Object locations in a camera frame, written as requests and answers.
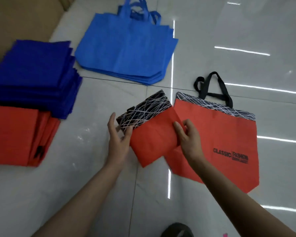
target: dark shoe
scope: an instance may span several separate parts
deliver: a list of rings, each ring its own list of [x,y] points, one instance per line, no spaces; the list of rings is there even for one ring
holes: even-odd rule
[[[191,229],[185,224],[173,223],[162,233],[161,237],[194,237]]]

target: person's left arm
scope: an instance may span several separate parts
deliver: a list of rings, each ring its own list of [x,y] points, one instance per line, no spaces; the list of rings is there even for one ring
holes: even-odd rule
[[[110,141],[107,160],[103,168],[32,237],[87,235],[102,203],[122,171],[129,149],[133,128],[128,127],[121,140],[114,127],[114,119],[115,113],[111,115],[107,124]]]

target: hand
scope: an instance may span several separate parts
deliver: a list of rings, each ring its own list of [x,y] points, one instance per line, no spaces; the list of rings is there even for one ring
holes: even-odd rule
[[[105,164],[122,168],[129,150],[129,142],[130,137],[132,136],[133,126],[129,126],[126,130],[125,136],[123,138],[119,138],[114,127],[114,119],[115,112],[113,112],[107,124],[110,140],[108,144],[108,156]]]
[[[182,126],[179,123],[173,123],[185,158],[189,164],[192,164],[197,160],[204,160],[205,158],[202,151],[201,139],[198,130],[189,119],[183,121],[183,124],[187,127],[187,133],[184,132]]]

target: forearm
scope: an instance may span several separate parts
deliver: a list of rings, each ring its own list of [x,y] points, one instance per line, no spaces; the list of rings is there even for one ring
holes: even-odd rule
[[[119,166],[105,165],[33,237],[85,236],[120,171]]]
[[[296,236],[205,158],[190,163],[241,236]]]

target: folded red bag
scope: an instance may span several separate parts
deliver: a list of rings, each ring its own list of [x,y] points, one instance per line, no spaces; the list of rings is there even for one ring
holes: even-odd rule
[[[208,93],[213,74],[217,75],[223,94]],[[197,87],[198,82],[204,82],[201,90]],[[233,101],[216,72],[212,72],[206,81],[199,77],[194,87],[199,98],[178,92],[174,110],[181,120],[190,119],[198,129],[207,160],[248,193],[259,185],[255,115],[233,109]],[[204,100],[207,95],[226,101],[226,106]],[[181,147],[164,157],[174,174],[202,183],[183,156]]]
[[[47,111],[0,106],[0,164],[38,166],[43,158],[37,152],[46,152],[58,125]],[[44,138],[48,141],[42,146]]]
[[[185,129],[165,93],[160,90],[142,103],[129,108],[116,121],[125,133],[133,125],[130,146],[145,167],[179,145],[173,123]]]

